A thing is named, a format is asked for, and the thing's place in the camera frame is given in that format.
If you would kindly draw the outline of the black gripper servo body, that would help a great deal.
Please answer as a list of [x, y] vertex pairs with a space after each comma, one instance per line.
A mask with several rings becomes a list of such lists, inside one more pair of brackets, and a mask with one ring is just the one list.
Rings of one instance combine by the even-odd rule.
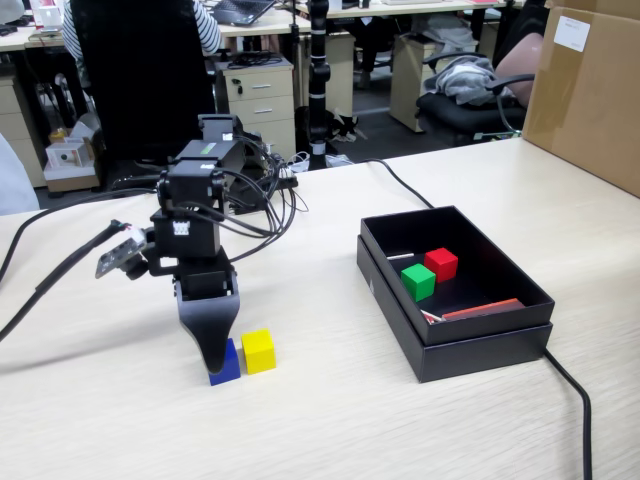
[[237, 294], [235, 268], [227, 259], [181, 261], [174, 273], [175, 293], [183, 301]]

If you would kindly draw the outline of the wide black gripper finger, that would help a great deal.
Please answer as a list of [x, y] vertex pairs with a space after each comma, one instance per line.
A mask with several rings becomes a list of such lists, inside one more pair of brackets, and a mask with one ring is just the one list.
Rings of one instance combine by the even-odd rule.
[[177, 297], [179, 320], [197, 343], [210, 374], [219, 374], [225, 362], [227, 339], [240, 309], [238, 295], [187, 300]]

